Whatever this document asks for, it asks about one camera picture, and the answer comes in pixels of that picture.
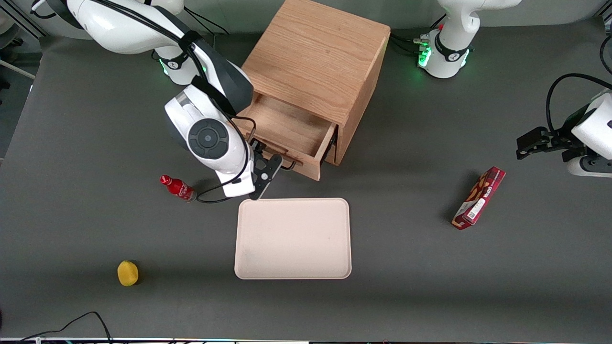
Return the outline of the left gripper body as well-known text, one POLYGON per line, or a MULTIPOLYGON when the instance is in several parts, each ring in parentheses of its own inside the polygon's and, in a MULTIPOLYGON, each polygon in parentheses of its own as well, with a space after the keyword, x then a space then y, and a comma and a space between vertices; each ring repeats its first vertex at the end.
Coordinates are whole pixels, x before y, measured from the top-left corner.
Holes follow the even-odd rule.
POLYGON ((612 96, 604 92, 594 98, 579 123, 572 129, 573 135, 585 146, 601 155, 612 158, 612 96))

